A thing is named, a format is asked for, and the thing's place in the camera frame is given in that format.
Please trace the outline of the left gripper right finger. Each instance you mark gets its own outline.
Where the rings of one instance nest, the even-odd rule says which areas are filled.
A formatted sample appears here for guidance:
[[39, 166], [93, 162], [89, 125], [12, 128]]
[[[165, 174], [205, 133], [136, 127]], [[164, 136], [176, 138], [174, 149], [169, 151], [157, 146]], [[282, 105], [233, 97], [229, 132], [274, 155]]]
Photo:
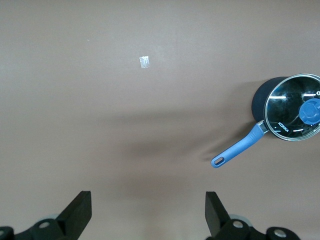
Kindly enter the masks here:
[[265, 233], [256, 230], [248, 219], [230, 215], [214, 191], [205, 194], [205, 220], [210, 231], [209, 240], [298, 240], [293, 231], [272, 226]]

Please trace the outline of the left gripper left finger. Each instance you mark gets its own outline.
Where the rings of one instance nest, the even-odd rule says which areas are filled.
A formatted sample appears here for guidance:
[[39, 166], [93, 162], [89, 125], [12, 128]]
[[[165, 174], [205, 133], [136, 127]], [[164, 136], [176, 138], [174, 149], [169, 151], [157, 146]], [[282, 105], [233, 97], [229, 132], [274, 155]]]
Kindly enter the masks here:
[[77, 240], [92, 217], [92, 195], [81, 191], [55, 218], [45, 218], [15, 234], [10, 226], [0, 228], [2, 240]]

